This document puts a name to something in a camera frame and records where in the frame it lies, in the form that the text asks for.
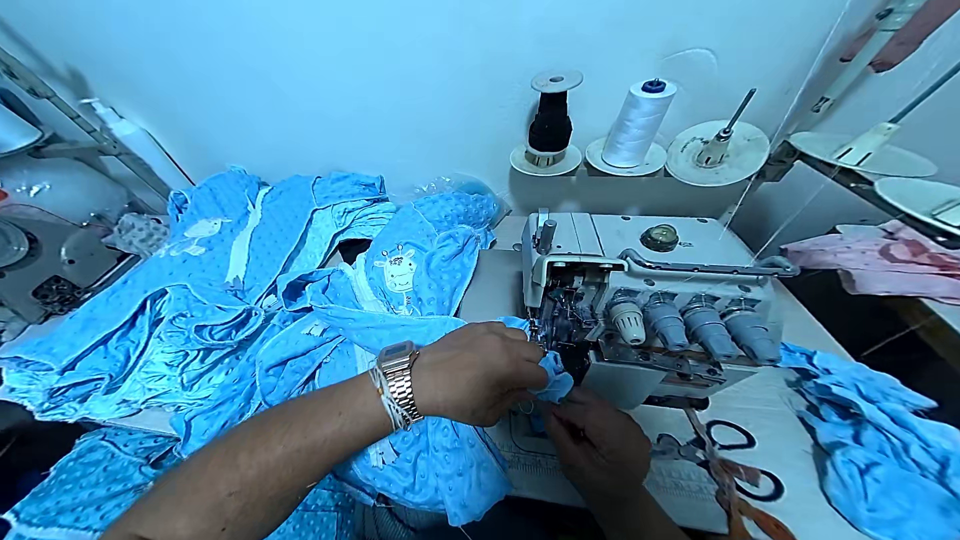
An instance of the giraffe appliqué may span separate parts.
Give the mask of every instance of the giraffe appliqué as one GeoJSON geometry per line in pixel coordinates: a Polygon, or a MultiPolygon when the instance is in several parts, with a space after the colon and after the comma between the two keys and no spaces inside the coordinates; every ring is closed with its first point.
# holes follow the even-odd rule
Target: giraffe appliqué
{"type": "Polygon", "coordinates": [[[414,274],[417,272],[417,264],[414,262],[414,250],[403,251],[403,244],[396,245],[397,255],[391,256],[387,250],[380,252],[385,260],[375,260],[373,266],[383,268],[383,281],[387,284],[387,289],[403,295],[403,306],[393,307],[391,310],[397,315],[414,315],[419,312],[413,306],[410,298],[410,291],[414,290],[414,274]]]}

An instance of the watch face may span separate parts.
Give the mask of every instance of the watch face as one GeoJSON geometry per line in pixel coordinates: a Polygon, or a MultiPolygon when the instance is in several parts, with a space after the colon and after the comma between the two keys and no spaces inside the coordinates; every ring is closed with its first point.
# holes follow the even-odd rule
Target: watch face
{"type": "Polygon", "coordinates": [[[394,345],[386,347],[383,350],[383,355],[389,358],[391,356],[399,355],[400,353],[403,353],[406,350],[407,350],[407,342],[401,341],[400,343],[395,343],[394,345]]]}

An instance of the wrist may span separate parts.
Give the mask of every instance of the wrist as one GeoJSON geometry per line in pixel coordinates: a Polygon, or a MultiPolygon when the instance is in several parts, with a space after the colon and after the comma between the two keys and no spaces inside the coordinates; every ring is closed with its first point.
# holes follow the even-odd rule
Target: wrist
{"type": "Polygon", "coordinates": [[[433,377],[429,355],[427,351],[420,351],[420,357],[414,362],[410,371],[414,404],[423,416],[444,416],[443,400],[437,395],[438,387],[433,377]]]}

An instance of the wristwatch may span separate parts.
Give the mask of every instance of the wristwatch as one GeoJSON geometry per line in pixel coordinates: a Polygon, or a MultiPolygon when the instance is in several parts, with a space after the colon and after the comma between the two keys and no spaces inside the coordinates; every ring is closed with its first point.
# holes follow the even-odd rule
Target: wristwatch
{"type": "Polygon", "coordinates": [[[411,376],[414,362],[420,351],[413,341],[401,341],[384,347],[376,357],[383,376],[387,379],[387,389],[397,405],[400,405],[409,416],[410,424],[423,420],[423,415],[417,410],[414,402],[414,385],[411,376]]]}

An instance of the fabric pile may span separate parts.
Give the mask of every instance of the fabric pile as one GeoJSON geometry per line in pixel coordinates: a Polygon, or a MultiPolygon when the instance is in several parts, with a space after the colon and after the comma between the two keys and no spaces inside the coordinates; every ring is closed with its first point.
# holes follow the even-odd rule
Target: fabric pile
{"type": "Polygon", "coordinates": [[[877,540],[955,540],[960,534],[960,431],[918,412],[936,403],[889,375],[783,344],[781,366],[802,376],[815,413],[801,418],[828,453],[830,503],[877,540]]]}
{"type": "MultiPolygon", "coordinates": [[[[3,516],[7,540],[100,537],[164,472],[180,463],[177,440],[103,428],[81,437],[47,479],[3,516]]],[[[353,498],[332,477],[318,484],[270,540],[353,535],[353,498]]]]}
{"type": "MultiPolygon", "coordinates": [[[[380,178],[270,185],[231,170],[173,193],[169,213],[170,240],[153,257],[49,337],[5,351],[11,399],[60,421],[161,407],[180,437],[173,452],[189,455],[259,410],[367,371],[387,345],[427,345],[464,325],[452,315],[493,242],[499,207],[451,191],[398,209],[380,178]],[[372,244],[353,264],[319,268],[358,238],[372,244]]],[[[559,400],[572,378],[556,355],[541,365],[550,376],[542,396],[559,400]]],[[[383,494],[459,526],[511,490],[505,467],[483,430],[428,418],[335,477],[366,503],[383,494]]]]}
{"type": "Polygon", "coordinates": [[[921,296],[960,304],[960,258],[893,220],[878,227],[838,226],[783,246],[802,268],[839,270],[851,294],[921,296]]]}

